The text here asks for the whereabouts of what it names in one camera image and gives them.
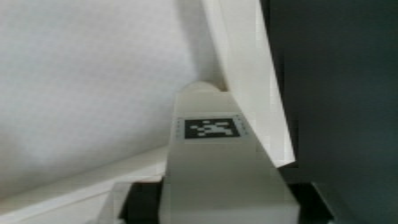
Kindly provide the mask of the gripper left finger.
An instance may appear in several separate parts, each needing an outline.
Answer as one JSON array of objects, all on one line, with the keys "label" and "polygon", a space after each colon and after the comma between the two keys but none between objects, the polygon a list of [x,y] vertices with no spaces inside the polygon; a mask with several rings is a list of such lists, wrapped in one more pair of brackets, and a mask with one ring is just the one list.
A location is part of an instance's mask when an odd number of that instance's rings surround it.
[{"label": "gripper left finger", "polygon": [[120,218],[120,212],[131,186],[131,182],[117,182],[113,184],[94,224],[126,224]]}]

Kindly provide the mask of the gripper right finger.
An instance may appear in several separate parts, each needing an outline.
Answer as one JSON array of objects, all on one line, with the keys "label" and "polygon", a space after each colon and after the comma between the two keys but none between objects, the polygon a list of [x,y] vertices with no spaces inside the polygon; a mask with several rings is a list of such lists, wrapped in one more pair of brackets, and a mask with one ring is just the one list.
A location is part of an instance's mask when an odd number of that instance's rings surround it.
[{"label": "gripper right finger", "polygon": [[339,224],[339,209],[335,194],[326,184],[311,183],[314,190],[314,204],[311,206],[311,217],[314,224]]}]

